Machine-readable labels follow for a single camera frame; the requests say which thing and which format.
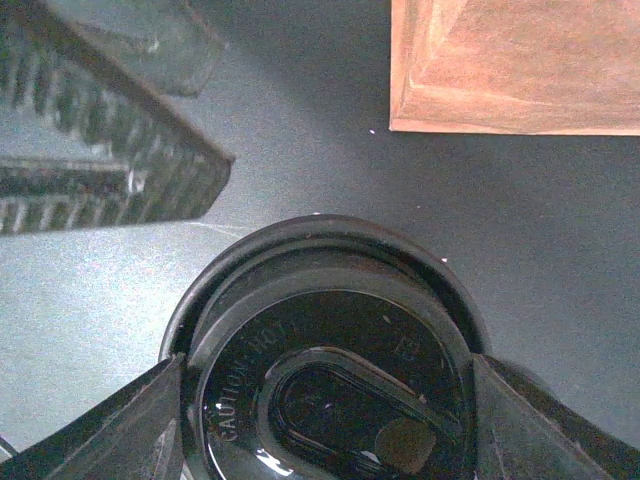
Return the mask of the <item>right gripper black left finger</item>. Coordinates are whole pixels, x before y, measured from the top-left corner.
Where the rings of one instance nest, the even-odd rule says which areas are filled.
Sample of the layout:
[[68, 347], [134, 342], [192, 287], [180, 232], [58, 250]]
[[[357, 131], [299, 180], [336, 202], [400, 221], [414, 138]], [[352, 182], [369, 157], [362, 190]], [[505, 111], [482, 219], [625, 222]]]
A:
[[179, 479], [183, 354], [1, 464], [3, 479]]

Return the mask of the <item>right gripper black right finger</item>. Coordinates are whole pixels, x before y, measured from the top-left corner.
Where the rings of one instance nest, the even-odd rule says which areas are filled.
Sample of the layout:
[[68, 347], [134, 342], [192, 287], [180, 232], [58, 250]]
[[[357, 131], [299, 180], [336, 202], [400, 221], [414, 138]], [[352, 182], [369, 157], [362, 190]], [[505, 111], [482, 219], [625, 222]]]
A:
[[488, 355], [473, 356], [480, 479], [637, 479], [639, 450]]

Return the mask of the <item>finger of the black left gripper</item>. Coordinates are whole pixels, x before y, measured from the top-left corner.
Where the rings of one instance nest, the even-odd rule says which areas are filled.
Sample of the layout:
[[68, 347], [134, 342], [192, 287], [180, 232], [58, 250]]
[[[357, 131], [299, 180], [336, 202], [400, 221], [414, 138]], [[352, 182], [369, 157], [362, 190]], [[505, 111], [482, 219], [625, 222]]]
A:
[[135, 1], [136, 37], [47, 1], [1, 5], [1, 101], [100, 154], [3, 155], [5, 235], [192, 220], [225, 188], [233, 157], [168, 103], [199, 95], [223, 43], [189, 1]]

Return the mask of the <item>single black cup lid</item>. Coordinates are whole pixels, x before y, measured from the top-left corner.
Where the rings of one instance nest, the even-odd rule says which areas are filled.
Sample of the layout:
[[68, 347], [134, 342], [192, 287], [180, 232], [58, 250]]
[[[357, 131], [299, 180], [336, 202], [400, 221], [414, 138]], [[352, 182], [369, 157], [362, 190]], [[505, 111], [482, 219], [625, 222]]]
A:
[[376, 224], [320, 215], [237, 241], [187, 289], [189, 479], [471, 479], [483, 318], [442, 261]]

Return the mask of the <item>brown kraft paper bag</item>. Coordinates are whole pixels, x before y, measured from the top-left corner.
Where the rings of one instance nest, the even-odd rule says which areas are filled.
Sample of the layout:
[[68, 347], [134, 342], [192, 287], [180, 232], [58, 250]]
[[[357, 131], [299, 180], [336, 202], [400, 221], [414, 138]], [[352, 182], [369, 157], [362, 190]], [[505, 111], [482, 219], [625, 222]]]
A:
[[635, 135], [635, 1], [395, 1], [393, 131]]

